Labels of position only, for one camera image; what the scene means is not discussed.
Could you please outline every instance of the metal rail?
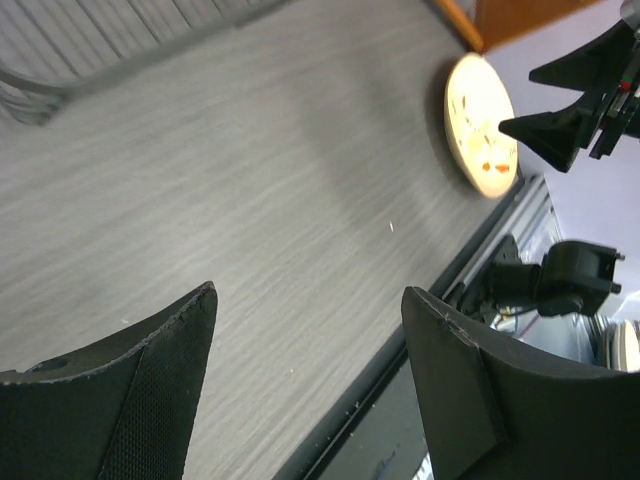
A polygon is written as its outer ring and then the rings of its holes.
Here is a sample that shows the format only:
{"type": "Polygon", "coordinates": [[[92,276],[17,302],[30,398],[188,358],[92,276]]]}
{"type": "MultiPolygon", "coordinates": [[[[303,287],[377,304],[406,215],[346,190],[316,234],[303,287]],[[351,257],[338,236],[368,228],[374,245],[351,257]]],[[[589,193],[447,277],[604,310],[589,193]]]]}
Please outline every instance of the metal rail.
{"type": "Polygon", "coordinates": [[[119,81],[290,0],[0,0],[0,105],[41,125],[119,81]]]}

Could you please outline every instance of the wire rack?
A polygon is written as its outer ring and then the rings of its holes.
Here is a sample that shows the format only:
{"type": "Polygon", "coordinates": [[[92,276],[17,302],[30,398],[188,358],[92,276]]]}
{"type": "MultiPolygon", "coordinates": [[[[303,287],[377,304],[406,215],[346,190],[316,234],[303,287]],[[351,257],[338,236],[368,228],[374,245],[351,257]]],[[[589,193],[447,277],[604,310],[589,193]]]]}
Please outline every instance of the wire rack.
{"type": "Polygon", "coordinates": [[[0,105],[43,124],[66,102],[287,0],[0,0],[0,105]]]}

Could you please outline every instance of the plate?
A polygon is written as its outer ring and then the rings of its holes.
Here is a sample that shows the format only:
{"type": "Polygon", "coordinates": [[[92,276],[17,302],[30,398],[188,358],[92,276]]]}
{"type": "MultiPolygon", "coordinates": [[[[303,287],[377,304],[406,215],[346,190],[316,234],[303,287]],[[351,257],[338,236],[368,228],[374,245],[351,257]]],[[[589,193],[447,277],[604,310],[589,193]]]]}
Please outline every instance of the plate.
{"type": "Polygon", "coordinates": [[[514,117],[507,89],[494,68],[469,53],[453,68],[445,91],[445,131],[454,158],[484,196],[507,193],[518,170],[518,142],[498,131],[514,117]]]}

